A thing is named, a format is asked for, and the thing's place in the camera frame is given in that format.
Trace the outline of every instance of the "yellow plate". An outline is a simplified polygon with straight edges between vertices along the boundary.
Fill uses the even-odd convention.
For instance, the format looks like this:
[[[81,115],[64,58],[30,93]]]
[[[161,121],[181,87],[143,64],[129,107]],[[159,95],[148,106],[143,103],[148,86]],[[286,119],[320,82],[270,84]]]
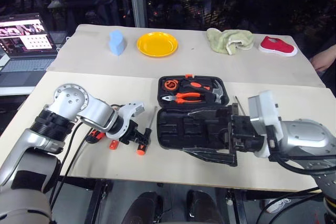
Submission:
[[[137,42],[138,49],[151,57],[164,57],[176,51],[177,39],[170,34],[155,31],[142,35]]]

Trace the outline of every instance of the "laptop screen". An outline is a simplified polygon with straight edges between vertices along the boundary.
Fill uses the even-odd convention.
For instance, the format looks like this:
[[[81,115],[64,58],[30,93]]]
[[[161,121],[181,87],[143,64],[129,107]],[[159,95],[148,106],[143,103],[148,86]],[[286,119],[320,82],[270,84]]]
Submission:
[[[0,46],[10,58],[57,53],[38,13],[0,17]]]

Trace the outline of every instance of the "beige table surface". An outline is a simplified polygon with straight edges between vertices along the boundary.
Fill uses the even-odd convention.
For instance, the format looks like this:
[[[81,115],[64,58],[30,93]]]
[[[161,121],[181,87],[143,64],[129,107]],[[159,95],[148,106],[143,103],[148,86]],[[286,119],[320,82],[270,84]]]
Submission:
[[[119,57],[108,46],[109,32],[114,30],[120,30],[127,42]],[[179,42],[177,51],[164,58],[139,52],[137,39],[152,31],[172,34]],[[293,57],[260,52],[257,47],[264,37],[256,34],[251,50],[230,56],[212,51],[205,31],[79,25],[48,71],[147,78],[191,73],[218,76],[225,82],[325,87],[300,50]],[[295,45],[290,36],[275,37]]]
[[[70,82],[82,85],[93,96],[109,104],[143,101],[145,112],[135,119],[140,131],[147,126],[153,107],[158,105],[157,79],[47,72],[0,137],[0,164],[43,106],[53,101],[55,89]],[[230,103],[237,95],[246,112],[248,97],[272,90],[283,120],[313,119],[324,124],[332,134],[336,133],[336,99],[329,89],[230,82],[226,82],[225,87]],[[153,125],[152,143],[144,156],[136,154],[134,143],[128,146],[120,143],[117,150],[109,150],[110,141],[104,139],[95,145],[85,145],[71,176],[266,190],[301,190],[315,186],[310,176],[292,173],[267,159],[256,158],[252,153],[238,153],[238,167],[229,167],[204,162],[182,151],[165,150],[157,142],[155,123]],[[65,168],[87,130],[88,127],[83,125],[76,134]]]

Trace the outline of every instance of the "laptop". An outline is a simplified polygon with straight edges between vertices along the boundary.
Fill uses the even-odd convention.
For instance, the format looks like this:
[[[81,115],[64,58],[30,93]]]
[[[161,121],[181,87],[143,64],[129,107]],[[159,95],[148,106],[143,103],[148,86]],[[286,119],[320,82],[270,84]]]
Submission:
[[[36,86],[57,56],[38,13],[0,17],[0,46],[9,57],[0,71],[0,87]]]

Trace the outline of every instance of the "blue sponge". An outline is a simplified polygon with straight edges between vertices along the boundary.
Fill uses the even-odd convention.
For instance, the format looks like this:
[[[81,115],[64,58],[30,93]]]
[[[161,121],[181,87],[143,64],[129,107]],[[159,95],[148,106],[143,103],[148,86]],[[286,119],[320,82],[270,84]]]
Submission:
[[[121,55],[125,50],[125,40],[119,30],[110,32],[110,50],[115,55]]]

